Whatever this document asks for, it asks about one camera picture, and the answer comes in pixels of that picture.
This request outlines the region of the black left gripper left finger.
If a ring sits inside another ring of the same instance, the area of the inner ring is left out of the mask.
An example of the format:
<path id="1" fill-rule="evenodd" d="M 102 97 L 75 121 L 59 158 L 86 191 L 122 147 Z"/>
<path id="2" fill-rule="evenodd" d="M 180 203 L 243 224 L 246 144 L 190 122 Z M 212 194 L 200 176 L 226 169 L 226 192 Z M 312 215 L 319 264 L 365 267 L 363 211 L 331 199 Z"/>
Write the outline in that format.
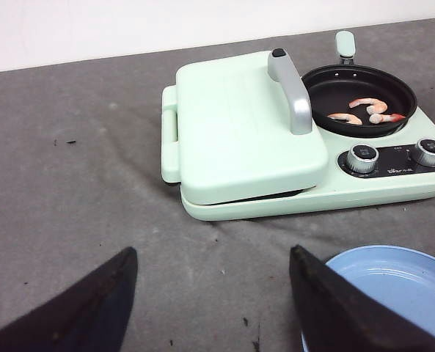
<path id="1" fill-rule="evenodd" d="M 119 351 L 138 256 L 126 247 L 64 292 L 0 329 L 0 351 Z"/>

